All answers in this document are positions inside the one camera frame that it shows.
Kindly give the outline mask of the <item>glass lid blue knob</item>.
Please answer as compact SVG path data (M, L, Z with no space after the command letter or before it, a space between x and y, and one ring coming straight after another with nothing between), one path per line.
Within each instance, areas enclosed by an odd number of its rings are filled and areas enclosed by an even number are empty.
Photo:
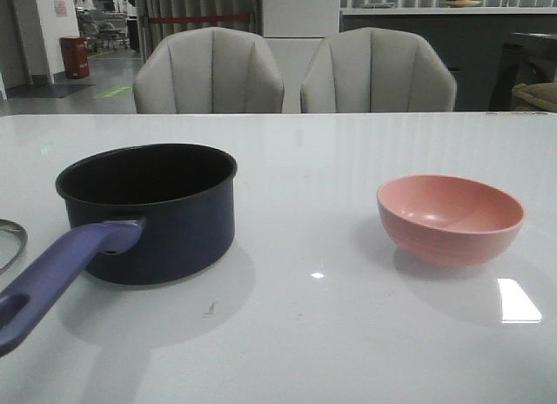
M28 234L18 223L1 219L1 273L17 262L26 247Z

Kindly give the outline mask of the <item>white cabinet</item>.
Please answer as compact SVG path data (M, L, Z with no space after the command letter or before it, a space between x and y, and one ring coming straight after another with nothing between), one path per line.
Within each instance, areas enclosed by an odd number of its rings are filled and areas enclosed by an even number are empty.
M267 38L320 38L339 31L341 0L262 0Z

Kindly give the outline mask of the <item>right beige chair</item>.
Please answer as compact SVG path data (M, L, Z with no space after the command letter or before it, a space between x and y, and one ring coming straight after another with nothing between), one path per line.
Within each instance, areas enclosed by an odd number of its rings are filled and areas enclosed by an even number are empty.
M423 37L360 28L324 38L301 83L303 113L447 112L458 85Z

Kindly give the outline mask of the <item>beige chair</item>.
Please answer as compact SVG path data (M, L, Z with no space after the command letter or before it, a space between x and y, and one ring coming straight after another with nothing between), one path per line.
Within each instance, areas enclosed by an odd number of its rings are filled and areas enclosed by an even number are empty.
M284 95L268 43L220 27L164 38L133 83L140 114L280 113Z
M458 85L423 37L360 28L324 38L301 83L303 113L447 112Z

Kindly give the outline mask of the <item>red trash bin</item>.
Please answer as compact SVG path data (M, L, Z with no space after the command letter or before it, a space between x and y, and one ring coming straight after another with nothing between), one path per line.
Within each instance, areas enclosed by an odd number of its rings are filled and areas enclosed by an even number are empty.
M90 75L85 37L61 37L60 48L64 62L64 73L69 79L80 79Z

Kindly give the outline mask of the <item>grey counter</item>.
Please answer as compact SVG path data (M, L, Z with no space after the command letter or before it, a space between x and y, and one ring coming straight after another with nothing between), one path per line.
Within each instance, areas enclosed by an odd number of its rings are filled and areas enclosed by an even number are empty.
M456 77L457 111L510 111L519 68L527 66L513 34L554 34L556 9L343 9L340 22L342 31L377 27L422 36Z

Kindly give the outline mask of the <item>left beige chair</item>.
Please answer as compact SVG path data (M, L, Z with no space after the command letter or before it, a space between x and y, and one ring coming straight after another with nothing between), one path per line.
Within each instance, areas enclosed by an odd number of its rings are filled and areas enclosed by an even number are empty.
M133 83L140 114L280 113L284 95L268 43L220 27L164 38Z

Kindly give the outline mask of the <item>red wall notice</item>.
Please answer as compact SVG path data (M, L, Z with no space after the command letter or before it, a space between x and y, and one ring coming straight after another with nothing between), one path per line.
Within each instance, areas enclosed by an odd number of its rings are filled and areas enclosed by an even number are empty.
M67 17L67 7L64 0L55 0L53 4L56 17Z

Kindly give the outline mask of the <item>dark blue saucepan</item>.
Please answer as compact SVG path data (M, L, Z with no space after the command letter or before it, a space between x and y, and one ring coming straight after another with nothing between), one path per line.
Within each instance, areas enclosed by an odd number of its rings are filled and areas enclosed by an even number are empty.
M225 151L165 143L84 158L57 176L70 230L1 293L1 352L15 350L82 272L142 286L182 279L222 258L235 236Z

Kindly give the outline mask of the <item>pink bowl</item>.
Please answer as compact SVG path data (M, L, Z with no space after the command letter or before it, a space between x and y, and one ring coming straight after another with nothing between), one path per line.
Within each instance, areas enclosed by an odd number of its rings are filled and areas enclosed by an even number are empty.
M519 200L468 178L408 175L377 190L379 216L402 250L439 266L480 265L501 255L526 217Z

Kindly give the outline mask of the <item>olive cushion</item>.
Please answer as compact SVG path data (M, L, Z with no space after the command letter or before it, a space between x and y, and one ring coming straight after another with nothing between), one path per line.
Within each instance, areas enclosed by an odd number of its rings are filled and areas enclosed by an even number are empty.
M517 84L512 88L516 111L556 112L556 82Z

